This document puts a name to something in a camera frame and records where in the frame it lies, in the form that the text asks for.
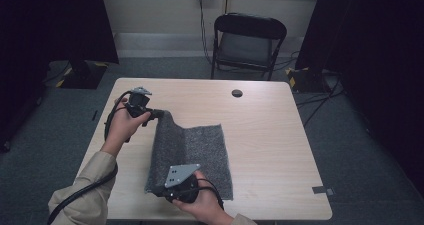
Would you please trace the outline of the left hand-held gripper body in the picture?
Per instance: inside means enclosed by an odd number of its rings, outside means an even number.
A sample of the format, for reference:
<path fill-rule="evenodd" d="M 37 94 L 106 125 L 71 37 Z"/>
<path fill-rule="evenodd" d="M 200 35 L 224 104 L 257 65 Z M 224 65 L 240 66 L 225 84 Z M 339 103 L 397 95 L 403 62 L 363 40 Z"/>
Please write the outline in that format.
<path fill-rule="evenodd" d="M 147 107 L 150 101 L 149 95 L 151 95 L 151 92 L 143 87 L 136 87 L 130 91 L 130 97 L 125 107 L 131 117 L 136 118 L 145 112 L 152 111 L 151 108 Z"/>

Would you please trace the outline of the black folding chair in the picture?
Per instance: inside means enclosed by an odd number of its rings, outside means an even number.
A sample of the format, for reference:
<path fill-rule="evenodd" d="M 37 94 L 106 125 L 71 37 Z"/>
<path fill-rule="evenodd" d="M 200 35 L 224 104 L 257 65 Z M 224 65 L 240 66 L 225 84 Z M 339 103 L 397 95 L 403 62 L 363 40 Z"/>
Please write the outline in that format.
<path fill-rule="evenodd" d="M 214 22 L 210 78 L 221 65 L 261 71 L 270 81 L 286 26 L 277 19 L 243 13 L 226 13 Z"/>

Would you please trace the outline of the person's right hand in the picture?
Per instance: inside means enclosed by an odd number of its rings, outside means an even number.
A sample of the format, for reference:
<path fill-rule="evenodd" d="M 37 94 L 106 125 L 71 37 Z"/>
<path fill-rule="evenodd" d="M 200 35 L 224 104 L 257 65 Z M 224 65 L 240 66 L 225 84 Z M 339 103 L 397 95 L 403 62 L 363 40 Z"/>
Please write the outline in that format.
<path fill-rule="evenodd" d="M 221 208 L 216 194 L 212 191 L 212 185 L 200 171 L 195 171 L 194 175 L 201 188 L 196 200 L 193 203 L 184 203 L 174 199 L 172 203 L 206 225 L 231 225 L 234 218 Z"/>

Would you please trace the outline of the black stand base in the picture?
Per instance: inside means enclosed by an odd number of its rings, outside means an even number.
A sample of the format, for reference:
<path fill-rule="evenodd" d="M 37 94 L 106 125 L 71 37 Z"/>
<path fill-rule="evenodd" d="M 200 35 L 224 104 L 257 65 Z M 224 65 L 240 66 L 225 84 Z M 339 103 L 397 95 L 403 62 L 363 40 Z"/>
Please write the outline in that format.
<path fill-rule="evenodd" d="M 321 72 L 309 68 L 285 70 L 288 83 L 294 92 L 298 93 L 328 93 L 330 87 Z"/>
<path fill-rule="evenodd" d="M 105 63 L 86 60 L 71 60 L 70 65 L 56 84 L 58 88 L 96 89 L 108 68 Z"/>

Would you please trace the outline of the grey tape strip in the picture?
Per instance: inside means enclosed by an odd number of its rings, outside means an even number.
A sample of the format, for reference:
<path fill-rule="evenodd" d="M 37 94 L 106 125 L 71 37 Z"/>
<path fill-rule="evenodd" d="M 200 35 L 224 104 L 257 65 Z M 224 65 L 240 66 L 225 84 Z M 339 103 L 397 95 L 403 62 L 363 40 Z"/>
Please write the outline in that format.
<path fill-rule="evenodd" d="M 312 187 L 312 191 L 314 194 L 326 194 L 327 196 L 333 196 L 335 195 L 335 190 L 332 188 L 327 188 L 325 186 L 315 186 Z"/>

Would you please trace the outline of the dark curtain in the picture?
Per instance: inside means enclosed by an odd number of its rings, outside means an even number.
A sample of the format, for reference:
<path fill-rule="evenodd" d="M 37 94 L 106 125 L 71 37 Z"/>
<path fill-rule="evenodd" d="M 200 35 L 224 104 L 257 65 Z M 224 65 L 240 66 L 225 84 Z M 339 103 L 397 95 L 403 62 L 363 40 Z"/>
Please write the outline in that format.
<path fill-rule="evenodd" d="M 342 84 L 424 196 L 424 0 L 317 0 L 296 62 Z"/>
<path fill-rule="evenodd" d="M 104 0 L 0 0 L 0 152 L 60 60 L 118 62 Z"/>

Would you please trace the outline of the person's left hand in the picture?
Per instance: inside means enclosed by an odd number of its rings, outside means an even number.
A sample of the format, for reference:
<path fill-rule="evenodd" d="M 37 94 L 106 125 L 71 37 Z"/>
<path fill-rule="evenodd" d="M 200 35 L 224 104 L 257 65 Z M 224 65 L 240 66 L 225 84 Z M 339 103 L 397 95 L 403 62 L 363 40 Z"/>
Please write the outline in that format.
<path fill-rule="evenodd" d="M 116 100 L 117 108 L 110 123 L 108 136 L 101 147 L 102 152 L 106 152 L 116 157 L 123 144 L 137 131 L 137 129 L 148 120 L 149 112 L 133 118 L 127 111 L 125 104 L 127 98 Z"/>

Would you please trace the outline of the grey towel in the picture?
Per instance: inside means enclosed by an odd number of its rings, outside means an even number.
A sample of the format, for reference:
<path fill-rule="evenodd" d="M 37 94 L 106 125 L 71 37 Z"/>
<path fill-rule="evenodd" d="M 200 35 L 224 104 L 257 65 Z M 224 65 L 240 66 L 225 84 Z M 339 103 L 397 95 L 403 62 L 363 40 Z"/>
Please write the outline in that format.
<path fill-rule="evenodd" d="M 233 199 L 233 183 L 222 126 L 183 128 L 169 111 L 158 118 L 146 193 L 159 192 L 172 165 L 199 164 L 200 171 L 217 188 L 221 198 Z"/>

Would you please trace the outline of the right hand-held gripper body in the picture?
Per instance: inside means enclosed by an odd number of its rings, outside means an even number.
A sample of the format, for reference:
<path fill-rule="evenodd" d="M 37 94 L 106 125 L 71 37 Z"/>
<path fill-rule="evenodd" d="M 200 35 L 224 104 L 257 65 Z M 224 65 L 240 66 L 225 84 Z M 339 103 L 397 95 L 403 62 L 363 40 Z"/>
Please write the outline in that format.
<path fill-rule="evenodd" d="M 184 203 L 193 203 L 199 192 L 194 172 L 199 168 L 199 164 L 171 165 L 164 183 L 164 197 L 169 202 L 176 199 Z"/>

